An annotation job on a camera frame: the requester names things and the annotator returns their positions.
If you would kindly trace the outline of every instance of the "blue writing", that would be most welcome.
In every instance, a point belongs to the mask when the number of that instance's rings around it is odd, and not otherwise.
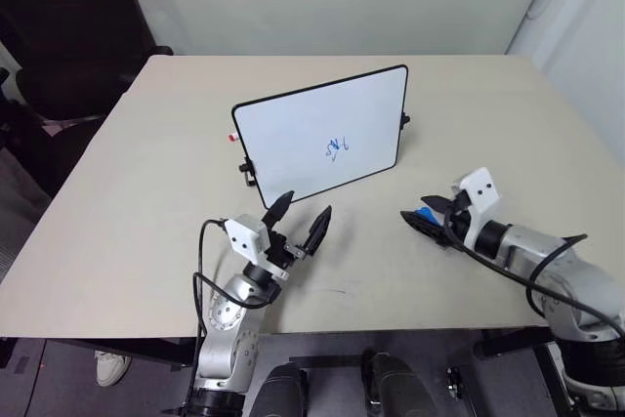
[[[339,139],[330,139],[330,143],[327,145],[327,151],[325,152],[325,156],[331,156],[332,161],[336,160],[336,155],[339,150],[342,148],[344,150],[349,150],[350,146],[345,143],[345,136],[343,136],[343,142],[339,144]]]

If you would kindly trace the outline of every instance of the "table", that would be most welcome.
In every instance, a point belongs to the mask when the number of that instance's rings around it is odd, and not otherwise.
[[[405,63],[392,170],[296,202],[276,226],[293,240],[327,204],[313,258],[296,265],[267,332],[491,328],[542,324],[523,291],[414,231],[399,210],[490,169],[501,222],[587,232],[580,255],[621,281],[625,174],[532,65],[494,57],[150,58],[62,187],[0,286],[0,336],[193,336],[191,292],[205,218],[262,216],[230,143],[233,105]],[[209,230],[205,272],[245,261]]]

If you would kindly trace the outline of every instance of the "whiteboard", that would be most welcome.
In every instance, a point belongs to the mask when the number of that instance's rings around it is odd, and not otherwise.
[[[238,104],[232,118],[265,207],[396,164],[408,67],[382,70]]]

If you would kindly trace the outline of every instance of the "whiteboard clip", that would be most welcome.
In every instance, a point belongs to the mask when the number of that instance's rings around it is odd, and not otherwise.
[[[243,179],[245,180],[246,186],[251,188],[256,185],[256,172],[254,171],[254,164],[247,156],[245,157],[245,162],[242,165],[238,165],[238,171],[243,173]]]
[[[401,112],[401,120],[399,121],[399,130],[403,131],[403,126],[410,122],[410,116],[405,112]]]

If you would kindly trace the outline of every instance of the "black cable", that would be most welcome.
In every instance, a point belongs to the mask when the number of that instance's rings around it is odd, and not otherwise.
[[[587,237],[588,235],[586,233],[583,233],[583,234],[578,234],[577,236],[563,238],[564,244],[554,249],[551,253],[549,253],[549,255],[545,259],[543,259],[540,262],[538,266],[536,266],[536,268],[529,275],[529,281],[530,282],[536,281],[536,279],[538,278],[538,275],[540,275],[542,271],[552,263],[552,261],[558,258],[560,254],[564,253],[565,251],[568,251],[575,244],[579,243],[583,239],[586,239]],[[531,306],[531,308],[534,310],[535,313],[537,313],[541,317],[545,317],[543,312],[540,311],[540,309],[534,302],[534,298],[531,294],[531,288],[529,287],[525,288],[525,298],[527,299],[527,302],[529,303],[529,305]]]
[[[32,388],[30,389],[30,396],[28,397],[28,404],[26,405],[26,410],[23,412],[23,417],[28,415],[28,411],[30,410],[30,404],[32,403],[32,398],[35,396],[35,388],[37,387],[37,380],[39,378],[39,370],[41,370],[41,362],[43,361],[43,354],[46,352],[46,346],[48,345],[48,340],[45,339],[43,341],[43,347],[41,348],[41,354],[39,355],[39,361],[37,363],[37,370],[35,371],[35,379],[32,381]]]
[[[203,272],[204,267],[204,234],[206,228],[209,225],[216,225],[221,229],[224,228],[224,221],[208,219],[202,223],[199,230],[199,242],[197,247],[197,271]],[[187,415],[187,406],[191,400],[193,394],[193,383],[195,381],[195,374],[197,373],[197,363],[199,361],[200,343],[202,340],[202,333],[206,335],[206,324],[204,324],[203,315],[203,294],[202,289],[197,289],[197,281],[193,278],[193,302],[195,304],[195,312],[197,314],[197,332],[195,334],[195,347],[193,349],[193,367],[191,369],[191,377],[188,383],[187,396],[185,397],[185,403],[183,405],[183,416]]]
[[[535,290],[539,293],[542,293],[543,295],[547,295],[548,297],[551,297],[555,300],[558,300],[566,305],[569,305],[571,307],[574,307],[582,312],[591,314],[592,316],[596,317],[597,319],[601,320],[602,322],[608,324],[612,329],[614,329],[616,331],[616,333],[621,337],[621,339],[625,339],[625,330],[623,330],[623,328],[611,317],[608,317],[607,315],[603,314],[602,312],[595,310],[592,307],[589,307],[588,305],[584,305],[583,303],[580,303],[576,300],[572,300],[568,297],[565,297],[565,295],[561,295],[558,292],[555,292],[549,288],[543,287],[542,285],[537,284],[534,281],[530,281],[527,280],[526,278],[521,277],[520,275],[516,275],[515,273],[512,273],[510,271],[506,271],[504,269],[501,269],[499,266],[497,266],[496,264],[491,263],[490,261],[484,259],[482,256],[480,256],[478,253],[476,253],[475,251],[467,248],[464,243],[458,239],[458,237],[456,236],[456,233],[453,232],[453,229],[451,228],[451,216],[455,213],[456,211],[456,201],[454,200],[451,204],[449,204],[449,207],[447,208],[447,210],[445,210],[445,218],[444,218],[444,222],[442,223],[442,227],[445,231],[445,234],[447,235],[447,237],[449,238],[449,240],[454,244],[454,247],[456,249],[458,249],[459,251],[462,251],[463,253],[471,256],[473,259],[475,259],[476,261],[478,261],[480,264],[482,264],[483,266],[485,266],[486,268],[491,269],[492,271],[495,271],[501,275],[503,275],[504,277],[507,277],[511,280],[513,280],[516,283],[519,283],[531,290]]]
[[[229,302],[232,302],[235,305],[240,306],[242,308],[246,308],[248,310],[259,310],[260,308],[264,308],[269,303],[271,303],[271,301],[269,299],[263,300],[260,303],[245,303],[245,302],[241,302],[240,300],[237,300],[236,298],[231,296],[230,293],[228,293],[226,290],[224,290],[222,287],[217,285],[214,281],[212,281],[210,278],[206,277],[205,275],[202,275],[201,273],[196,272],[193,275],[193,280],[196,280],[197,278],[199,278],[202,282],[207,283],[208,285],[210,285],[213,290],[217,291],[221,296],[226,298]]]

